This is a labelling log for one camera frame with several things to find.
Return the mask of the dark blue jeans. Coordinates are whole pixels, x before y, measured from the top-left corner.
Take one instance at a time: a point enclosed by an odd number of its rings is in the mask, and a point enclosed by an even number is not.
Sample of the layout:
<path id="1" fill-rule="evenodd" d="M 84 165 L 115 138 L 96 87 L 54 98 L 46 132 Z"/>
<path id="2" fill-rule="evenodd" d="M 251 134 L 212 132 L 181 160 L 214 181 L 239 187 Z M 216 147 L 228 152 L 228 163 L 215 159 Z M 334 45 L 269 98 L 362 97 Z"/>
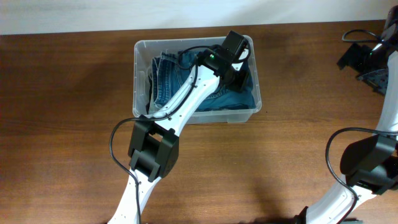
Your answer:
<path id="1" fill-rule="evenodd" d="M 180 69 L 177 65 L 177 57 L 177 54 L 163 52 L 160 56 L 152 58 L 152 73 L 149 75 L 149 80 L 152 82 L 150 102 L 163 107 L 187 80 L 190 71 Z M 217 88 L 200 104 L 197 111 L 253 109 L 256 104 L 252 90 L 251 77 L 242 92 L 231 91 L 224 86 Z"/>

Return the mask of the clear plastic storage bin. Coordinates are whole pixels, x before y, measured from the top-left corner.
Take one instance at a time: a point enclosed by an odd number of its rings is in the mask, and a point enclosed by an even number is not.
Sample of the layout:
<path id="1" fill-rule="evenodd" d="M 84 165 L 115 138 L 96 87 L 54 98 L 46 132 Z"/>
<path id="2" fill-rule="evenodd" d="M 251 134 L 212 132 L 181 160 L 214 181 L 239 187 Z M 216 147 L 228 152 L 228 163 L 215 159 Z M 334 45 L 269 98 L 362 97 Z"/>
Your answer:
<path id="1" fill-rule="evenodd" d="M 164 39 L 164 40 L 140 40 L 134 46 L 134 84 L 132 113 L 135 117 L 142 114 L 150 116 L 149 110 L 151 91 L 153 87 L 152 59 L 160 57 L 161 53 L 177 54 L 189 47 L 197 45 L 222 44 L 224 37 L 205 37 L 193 39 Z M 254 51 L 251 51 L 248 59 L 248 67 L 251 72 L 253 89 L 249 94 L 253 97 L 254 106 L 248 109 L 221 110 L 221 111 L 198 111 L 188 120 L 189 124 L 200 123 L 244 123 L 254 113 L 262 108 L 259 78 L 256 67 Z"/>

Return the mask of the light blue jeans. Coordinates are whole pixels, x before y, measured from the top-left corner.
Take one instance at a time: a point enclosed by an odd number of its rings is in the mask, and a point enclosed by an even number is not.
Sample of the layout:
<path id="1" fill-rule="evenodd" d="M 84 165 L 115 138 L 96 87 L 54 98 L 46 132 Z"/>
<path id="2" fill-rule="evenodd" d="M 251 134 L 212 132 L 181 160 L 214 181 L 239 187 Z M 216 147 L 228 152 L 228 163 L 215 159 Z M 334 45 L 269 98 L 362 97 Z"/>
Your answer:
<path id="1" fill-rule="evenodd" d="M 162 108 L 162 105 L 159 105 L 159 104 L 157 104 L 155 102 L 150 102 L 149 103 L 148 114 L 154 114 L 158 110 L 160 110 L 161 108 Z"/>

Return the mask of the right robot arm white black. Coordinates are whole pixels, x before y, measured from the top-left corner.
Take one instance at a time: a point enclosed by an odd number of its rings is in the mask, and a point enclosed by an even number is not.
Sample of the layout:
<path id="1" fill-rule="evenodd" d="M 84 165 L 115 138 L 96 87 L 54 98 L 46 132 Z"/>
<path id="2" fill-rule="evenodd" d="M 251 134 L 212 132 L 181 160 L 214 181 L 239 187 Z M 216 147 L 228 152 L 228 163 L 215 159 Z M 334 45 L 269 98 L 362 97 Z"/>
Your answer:
<path id="1" fill-rule="evenodd" d="M 368 47 L 370 42 L 375 47 Z M 330 136 L 325 161 L 336 182 L 318 202 L 294 216 L 292 223 L 349 223 L 348 215 L 362 203 L 397 190 L 397 7 L 389 10 L 381 35 L 350 44 L 337 65 L 351 67 L 358 73 L 357 80 L 384 96 L 382 113 L 376 129 L 356 128 L 370 137 L 347 146 L 340 160 L 340 176 L 331 166 L 330 147 L 337 135 L 350 129 L 339 129 Z"/>

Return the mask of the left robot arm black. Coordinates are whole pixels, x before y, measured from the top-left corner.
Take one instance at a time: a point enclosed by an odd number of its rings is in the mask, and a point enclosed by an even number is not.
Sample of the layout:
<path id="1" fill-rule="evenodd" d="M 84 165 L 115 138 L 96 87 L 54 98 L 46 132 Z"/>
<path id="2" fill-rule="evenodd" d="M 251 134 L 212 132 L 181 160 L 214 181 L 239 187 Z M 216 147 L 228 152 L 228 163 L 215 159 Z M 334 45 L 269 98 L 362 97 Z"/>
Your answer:
<path id="1" fill-rule="evenodd" d="M 174 167 L 179 137 L 190 117 L 215 91 L 243 91 L 248 71 L 242 66 L 251 56 L 245 36 L 230 31 L 222 44 L 199 45 L 190 60 L 185 49 L 173 59 L 187 79 L 171 99 L 152 116 L 131 118 L 134 122 L 128 156 L 129 167 L 115 163 L 128 174 L 128 181 L 110 223 L 140 223 L 143 209 L 156 184 Z"/>

